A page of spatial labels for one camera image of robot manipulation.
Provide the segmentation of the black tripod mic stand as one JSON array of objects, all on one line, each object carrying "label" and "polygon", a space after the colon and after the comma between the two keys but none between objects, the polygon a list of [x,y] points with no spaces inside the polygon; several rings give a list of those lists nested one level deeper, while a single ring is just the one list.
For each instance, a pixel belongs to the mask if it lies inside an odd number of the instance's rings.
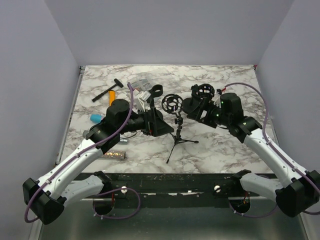
[{"label": "black tripod mic stand", "polygon": [[161,101],[161,107],[166,113],[175,116],[174,124],[177,125],[175,135],[170,133],[170,135],[174,140],[174,144],[170,151],[169,157],[166,161],[166,164],[168,164],[170,161],[171,155],[174,151],[174,148],[178,144],[188,143],[188,142],[198,144],[199,142],[197,140],[182,139],[181,137],[181,130],[182,130],[182,125],[184,123],[184,119],[181,116],[181,112],[183,110],[183,99],[179,95],[174,93],[167,94],[166,96],[163,97]]}]

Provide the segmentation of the black round-base mic stand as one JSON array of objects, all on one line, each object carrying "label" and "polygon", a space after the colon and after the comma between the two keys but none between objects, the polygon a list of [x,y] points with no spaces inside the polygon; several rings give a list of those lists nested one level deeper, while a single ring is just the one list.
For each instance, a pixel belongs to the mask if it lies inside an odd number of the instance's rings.
[{"label": "black round-base mic stand", "polygon": [[149,110],[151,109],[151,107],[155,107],[155,98],[162,96],[163,86],[161,84],[156,84],[148,91],[151,93],[150,98],[147,100],[149,109],[146,110],[146,112],[149,114]]}]

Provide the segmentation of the tall grey microphone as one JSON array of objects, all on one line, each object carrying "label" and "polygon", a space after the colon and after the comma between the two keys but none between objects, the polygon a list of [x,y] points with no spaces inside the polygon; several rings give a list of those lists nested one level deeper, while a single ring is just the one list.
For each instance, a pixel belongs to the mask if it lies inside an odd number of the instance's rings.
[{"label": "tall grey microphone", "polygon": [[121,144],[121,145],[127,145],[128,142],[129,142],[128,139],[120,139],[119,144]]}]

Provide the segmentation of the glitter handle microphone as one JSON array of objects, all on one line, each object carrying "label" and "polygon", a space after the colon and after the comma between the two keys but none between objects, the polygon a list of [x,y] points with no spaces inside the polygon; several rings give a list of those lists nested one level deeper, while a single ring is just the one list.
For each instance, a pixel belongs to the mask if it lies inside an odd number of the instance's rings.
[{"label": "glitter handle microphone", "polygon": [[125,151],[115,151],[111,150],[106,152],[103,156],[103,159],[108,159],[108,160],[124,160],[126,158],[126,152]]}]

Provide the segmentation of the blue microphone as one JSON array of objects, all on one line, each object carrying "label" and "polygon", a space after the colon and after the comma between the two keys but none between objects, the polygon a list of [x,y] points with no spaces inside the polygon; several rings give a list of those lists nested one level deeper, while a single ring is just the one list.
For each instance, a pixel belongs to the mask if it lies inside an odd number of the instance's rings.
[{"label": "blue microphone", "polygon": [[100,114],[92,114],[90,116],[90,120],[95,123],[95,124],[99,124],[103,119],[103,116]]}]

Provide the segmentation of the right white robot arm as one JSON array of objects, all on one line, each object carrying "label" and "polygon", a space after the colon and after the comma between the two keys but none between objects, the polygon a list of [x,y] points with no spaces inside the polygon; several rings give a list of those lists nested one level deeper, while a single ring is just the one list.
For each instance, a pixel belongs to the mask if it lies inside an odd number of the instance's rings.
[{"label": "right white robot arm", "polygon": [[182,110],[191,120],[216,128],[222,125],[241,143],[253,150],[273,171],[277,180],[261,177],[249,170],[235,174],[230,191],[241,196],[252,192],[272,200],[288,217],[295,217],[320,200],[320,174],[308,171],[290,158],[263,131],[261,124],[245,116],[241,99],[235,93],[220,96],[220,106],[210,94],[188,97]]}]

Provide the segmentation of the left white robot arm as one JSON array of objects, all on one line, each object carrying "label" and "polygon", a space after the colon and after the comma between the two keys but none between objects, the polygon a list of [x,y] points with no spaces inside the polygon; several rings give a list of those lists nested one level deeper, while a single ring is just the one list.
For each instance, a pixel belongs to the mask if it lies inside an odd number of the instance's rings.
[{"label": "left white robot arm", "polygon": [[28,178],[23,183],[25,222],[32,223],[28,218],[29,211],[32,211],[37,220],[48,225],[71,203],[91,196],[104,198],[115,192],[110,178],[102,171],[93,173],[86,180],[76,181],[75,178],[118,144],[121,134],[134,131],[159,137],[173,133],[174,129],[154,106],[148,111],[135,113],[133,102],[114,100],[104,119],[90,128],[71,155],[37,180]]}]

